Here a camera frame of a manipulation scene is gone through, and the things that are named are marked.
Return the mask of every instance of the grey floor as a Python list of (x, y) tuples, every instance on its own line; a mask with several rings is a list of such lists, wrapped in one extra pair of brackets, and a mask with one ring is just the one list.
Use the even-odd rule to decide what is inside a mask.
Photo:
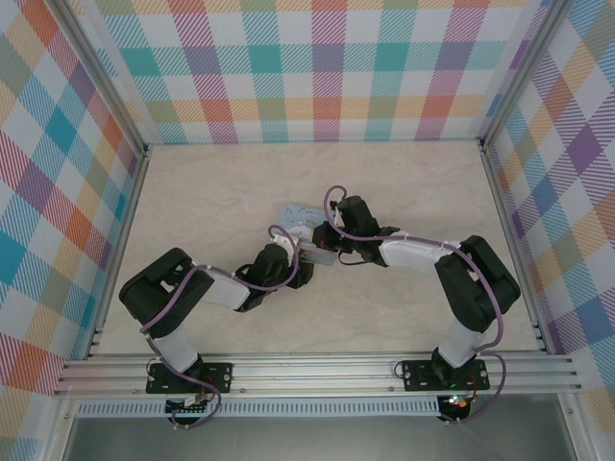
[[(254, 260), (284, 204), (321, 206), (335, 183), (362, 196), (381, 226), (441, 240), (479, 234), (512, 269), (473, 141), (156, 147), (98, 352), (149, 351), (116, 295), (159, 255), (177, 246), (233, 270)], [(434, 349), (452, 319), (436, 277), (335, 264), (245, 314), (201, 303), (186, 327), (201, 352), (418, 352)], [(520, 300), (499, 349), (535, 348)]]

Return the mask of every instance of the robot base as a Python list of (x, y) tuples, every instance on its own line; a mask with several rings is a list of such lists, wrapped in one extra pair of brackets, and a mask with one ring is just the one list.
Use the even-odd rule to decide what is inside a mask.
[(433, 372), (431, 360), (404, 360), (401, 363), (401, 378), (404, 389), (409, 391), (486, 391), (489, 389), (489, 375), (483, 360), (471, 360), (467, 373), (456, 379), (452, 385), (444, 385)]
[[(147, 394), (200, 394), (201, 386), (173, 375), (161, 363), (154, 363), (148, 371), (145, 392)], [(232, 363), (204, 363), (199, 378), (214, 386), (220, 394), (231, 392), (233, 380)]]

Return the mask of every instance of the purple cable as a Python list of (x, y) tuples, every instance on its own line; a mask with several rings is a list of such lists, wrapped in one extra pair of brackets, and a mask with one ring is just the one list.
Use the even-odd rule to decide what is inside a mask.
[(194, 377), (184, 375), (179, 370), (176, 370), (169, 362), (167, 362), (164, 359), (164, 357), (162, 357), (160, 350), (156, 347), (156, 344), (154, 343), (154, 340), (152, 338), (147, 337), (146, 341), (149, 347), (152, 348), (152, 351), (154, 351), (154, 353), (160, 359), (160, 363), (164, 365), (173, 375), (180, 377), (181, 379), (184, 379), (186, 381), (193, 382), (194, 384), (198, 384), (199, 386), (202, 386), (203, 388), (210, 390), (218, 398), (218, 401), (216, 402), (215, 407), (213, 408), (211, 413), (209, 413), (207, 416), (204, 416), (203, 418), (200, 418), (196, 423), (193, 423), (191, 425), (180, 425), (177, 421), (175, 421), (175, 415), (177, 413), (177, 410), (171, 413), (171, 421), (173, 422), (175, 427), (180, 427), (182, 429), (188, 430), (193, 427), (198, 427), (199, 425), (204, 425), (207, 421), (213, 418), (213, 415), (215, 415), (218, 412), (218, 410), (220, 409), (220, 406), (222, 405), (222, 395), (220, 394), (220, 391), (218, 391), (218, 389), (212, 386), (211, 384), (207, 384), (206, 382), (200, 379), (196, 379)]
[(212, 270), (214, 272), (217, 272), (218, 274), (222, 274), (223, 276), (228, 277), (229, 279), (236, 280), (238, 283), (242, 284), (243, 286), (245, 286), (247, 288), (252, 288), (252, 289), (255, 289), (255, 290), (259, 290), (259, 291), (276, 291), (277, 289), (282, 288), (283, 286), (288, 285), (295, 278), (295, 276), (297, 275), (297, 271), (299, 270), (299, 252), (298, 252), (297, 246), (295, 245), (295, 241), (292, 239), (292, 237), (286, 231), (286, 229), (284, 229), (282, 226), (278, 226), (277, 224), (274, 224), (273, 226), (269, 226), (269, 229), (267, 231), (269, 232), (269, 236), (271, 238), (273, 238), (273, 236), (274, 236), (273, 232), (271, 231), (273, 229), (276, 229), (276, 230), (280, 231), (283, 234), (284, 237), (289, 239), (290, 240), (290, 245), (292, 246), (292, 249), (293, 249), (292, 272), (290, 273), (290, 276), (288, 276), (288, 278), (285, 281), (283, 281), (282, 283), (279, 283), (277, 285), (274, 285), (274, 286), (258, 286), (258, 285), (253, 285), (252, 283), (248, 283), (247, 281), (243, 281), (242, 279), (238, 279), (236, 276), (234, 276), (233, 274), (225, 271), (224, 269), (219, 269), (217, 267), (212, 267), (212, 266), (203, 265), (203, 264), (198, 265), (198, 266), (194, 266), (185, 275), (184, 279), (182, 280), (180, 285), (177, 287), (177, 289), (175, 290), (175, 293), (173, 293), (173, 296), (171, 297), (169, 302), (166, 304), (166, 306), (158, 314), (156, 314), (152, 320), (150, 320), (147, 324), (145, 324), (143, 327), (141, 327), (141, 329), (139, 331), (141, 333), (145, 334), (155, 324), (157, 324), (168, 313), (169, 310), (171, 310), (173, 308), (173, 306), (175, 305), (177, 300), (180, 298), (180, 296), (184, 292), (185, 286), (190, 281), (190, 278), (198, 270)]
[(387, 236), (374, 236), (374, 237), (360, 237), (358, 235), (351, 235), (345, 232), (344, 230), (340, 229), (338, 226), (335, 225), (335, 222), (329, 213), (329, 196), (335, 189), (339, 189), (342, 191), (343, 193), (342, 200), (346, 198), (346, 195), (348, 194), (348, 190), (346, 190), (346, 187), (344, 187), (343, 185), (338, 185), (338, 184), (332, 185), (327, 191), (327, 193), (325, 194), (323, 208), (325, 210), (325, 217), (327, 218), (327, 221), (329, 222), (333, 230), (339, 233), (340, 235), (343, 235), (346, 238), (350, 238), (351, 240), (355, 240), (358, 242), (373, 242), (373, 241), (379, 241), (379, 240), (410, 240), (413, 242), (433, 245), (434, 247), (441, 246), (443, 248), (446, 248), (447, 250), (451, 250), (456, 255), (459, 255), (478, 276), (480, 283), (484, 287), (485, 292), (487, 293), (487, 296), (489, 297), (489, 301), (493, 304), (493, 309), (496, 311), (496, 321), (498, 325), (498, 333), (496, 334), (496, 338), (492, 342), (483, 344), (482, 346), (477, 347), (476, 352), (480, 352), (482, 355), (493, 355), (495, 357), (498, 357), (498, 359), (500, 359), (500, 361), (502, 362), (502, 381), (500, 382), (500, 385), (498, 386), (496, 393), (493, 395), (493, 398), (489, 401), (489, 403), (487, 403), (481, 410), (479, 410), (477, 413), (475, 413), (471, 417), (463, 420), (463, 422), (464, 423), (471, 422), (475, 420), (476, 418), (478, 418), (479, 416), (483, 415), (484, 412), (487, 411), (489, 408), (491, 408), (493, 404), (496, 402), (496, 400), (502, 393), (502, 389), (504, 389), (504, 382), (506, 381), (506, 364), (504, 363), (504, 359), (502, 358), (502, 356), (496, 352), (481, 352), (481, 351), (484, 351), (485, 349), (492, 348), (500, 344), (500, 341), (502, 341), (502, 336), (504, 335), (504, 319), (502, 318), (502, 310), (500, 309), (500, 305), (498, 303), (498, 300), (496, 299), (496, 295), (491, 289), (491, 286), (489, 285), (489, 282), (487, 281), (486, 277), (484, 276), (482, 271), (479, 269), (479, 267), (475, 264), (475, 262), (472, 260), (472, 258), (470, 258), (470, 256), (468, 256), (466, 253), (464, 253), (460, 249), (454, 247), (453, 245), (449, 245), (448, 243), (445, 243), (445, 242), (439, 242), (437, 240), (430, 240), (428, 238), (422, 238), (422, 237), (413, 237), (411, 235), (387, 235)]
[(482, 346), (477, 347), (476, 351), (477, 352), (484, 351), (485, 349), (493, 348), (497, 346), (498, 344), (500, 344), (500, 341), (502, 341), (502, 336), (504, 335), (504, 320), (502, 319), (502, 310), (500, 309), (500, 305), (498, 304), (496, 295), (491, 289), (489, 282), (487, 281), (485, 276), (482, 274), (482, 271), (479, 269), (479, 266), (475, 264), (475, 262), (472, 260), (470, 256), (468, 256), (466, 253), (464, 253), (460, 249), (454, 247), (453, 245), (449, 245), (448, 243), (440, 242), (437, 240), (430, 240), (428, 238), (423, 238), (423, 237), (413, 237), (411, 235), (386, 235), (386, 236), (374, 236), (374, 237), (359, 237), (358, 235), (351, 235), (345, 232), (344, 230), (340, 229), (338, 226), (336, 226), (333, 218), (331, 217), (329, 213), (329, 196), (335, 189), (340, 189), (343, 192), (344, 195), (342, 196), (342, 200), (346, 198), (346, 195), (348, 194), (346, 187), (344, 187), (343, 185), (332, 185), (327, 191), (327, 193), (325, 194), (324, 209), (325, 209), (325, 217), (327, 218), (327, 221), (329, 222), (333, 230), (339, 233), (340, 235), (343, 235), (344, 237), (350, 238), (351, 240), (355, 240), (357, 242), (374, 242), (374, 241), (379, 241), (379, 240), (387, 240), (387, 241), (388, 240), (409, 240), (412, 242), (425, 243), (427, 245), (432, 245), (434, 247), (446, 248), (447, 250), (450, 250), (454, 252), (456, 255), (458, 255), (459, 257), (461, 257), (466, 262), (466, 264), (470, 266), (470, 268), (474, 271), (474, 273), (479, 278), (480, 283), (484, 287), (484, 290), (487, 293), (487, 296), (489, 297), (489, 301), (493, 304), (493, 309), (496, 311), (496, 323), (498, 325), (498, 332), (496, 334), (496, 338), (490, 343), (483, 344)]
[[(241, 283), (242, 285), (244, 285), (247, 288), (253, 288), (255, 290), (260, 290), (260, 291), (275, 291), (275, 290), (277, 290), (279, 288), (282, 288), (283, 286), (288, 285), (295, 278), (295, 276), (297, 275), (297, 271), (299, 270), (299, 250), (298, 250), (297, 246), (295, 245), (295, 241), (292, 239), (292, 237), (286, 231), (286, 229), (284, 229), (283, 227), (278, 226), (276, 224), (274, 224), (272, 226), (269, 226), (269, 229), (267, 230), (267, 232), (269, 233), (269, 236), (271, 238), (274, 238), (274, 234), (273, 234), (272, 230), (280, 231), (283, 234), (283, 236), (286, 237), (290, 241), (290, 245), (292, 246), (292, 249), (293, 249), (293, 267), (292, 267), (292, 272), (290, 273), (290, 276), (288, 276), (288, 278), (285, 281), (283, 281), (282, 283), (279, 283), (277, 285), (274, 285), (274, 286), (258, 286), (258, 285), (253, 285), (252, 283), (248, 283), (247, 281), (244, 281), (242, 279), (238, 279), (234, 274), (231, 274), (231, 273), (225, 271), (224, 269), (219, 269), (217, 267), (211, 267), (211, 266), (208, 266), (208, 265), (197, 265), (197, 266), (194, 266), (193, 268), (191, 268), (187, 272), (187, 274), (185, 275), (184, 279), (179, 284), (179, 286), (175, 290), (175, 293), (173, 294), (173, 296), (171, 297), (169, 302), (166, 304), (166, 306), (156, 316), (154, 316), (154, 318), (152, 320), (150, 320), (147, 324), (145, 324), (139, 331), (141, 333), (143, 333), (143, 334), (147, 334), (147, 332), (155, 324), (157, 324), (160, 320), (162, 320), (162, 318), (169, 312), (169, 310), (171, 310), (171, 308), (173, 308), (173, 306), (175, 305), (177, 300), (180, 298), (180, 296), (184, 292), (185, 286), (188, 284), (190, 278), (198, 270), (212, 270), (212, 271), (215, 271), (215, 272), (217, 272), (219, 274), (222, 274), (222, 275), (228, 277), (229, 279), (235, 279), (237, 282)], [(213, 408), (213, 411), (211, 411), (211, 413), (209, 413), (207, 416), (199, 419), (193, 425), (179, 425), (175, 421), (175, 414), (177, 413), (177, 411), (171, 413), (171, 421), (173, 422), (173, 424), (176, 425), (176, 427), (181, 427), (181, 428), (184, 428), (184, 429), (191, 429), (193, 427), (198, 427), (199, 425), (203, 425), (204, 423), (209, 421), (213, 417), (213, 415), (215, 415), (218, 412), (218, 410), (220, 409), (220, 405), (222, 404), (222, 395), (220, 394), (220, 391), (217, 388), (215, 388), (214, 386), (212, 386), (211, 384), (207, 384), (206, 382), (201, 381), (200, 379), (196, 379), (194, 377), (190, 377), (190, 376), (184, 375), (179, 370), (176, 370), (169, 362), (167, 362), (164, 359), (164, 357), (162, 357), (162, 354), (160, 353), (160, 350), (156, 347), (156, 344), (154, 343), (154, 340), (151, 337), (147, 336), (146, 341), (147, 341), (147, 344), (152, 349), (152, 351), (154, 351), (154, 353), (160, 358), (160, 363), (162, 363), (162, 365), (164, 365), (173, 375), (178, 376), (181, 379), (185, 379), (186, 381), (193, 382), (194, 384), (198, 384), (199, 386), (203, 386), (206, 389), (209, 389), (218, 398), (218, 401), (217, 401), (215, 407)]]
[[(506, 378), (506, 365), (504, 364), (504, 359), (497, 353), (493, 352), (493, 353), (489, 353), (487, 352), (486, 354), (489, 355), (497, 355), (498, 358), (500, 359), (500, 361), (502, 362), (502, 382), (500, 383), (500, 386), (498, 386), (498, 390), (496, 391), (496, 395), (500, 395), (499, 393), (502, 392), (502, 388), (504, 387), (504, 380)], [(479, 443), (480, 445), (482, 445), (485, 449), (491, 451), (493, 454), (495, 454), (496, 456), (498, 456), (499, 458), (503, 459), (504, 461), (508, 460), (507, 456), (502, 455), (499, 451), (497, 451), (494, 447), (492, 447), (489, 443), (487, 443), (485, 440), (481, 439), (478, 435), (476, 435), (474, 432), (472, 432), (471, 430), (469, 430), (468, 428), (465, 427), (465, 423), (468, 421), (473, 421), (475, 420), (478, 416), (482, 415), (481, 412), (486, 411), (491, 405), (493, 405), (493, 403), (486, 405), (484, 408), (482, 408), (482, 410), (474, 415), (472, 415), (470, 418), (467, 418), (465, 420), (454, 420), (453, 418), (449, 418), (448, 416), (442, 415), (442, 417), (447, 420), (447, 422), (451, 422), (451, 423), (456, 423), (456, 425), (459, 426), (459, 428), (461, 430), (463, 430), (466, 434), (468, 434), (470, 437), (472, 437), (477, 443)]]

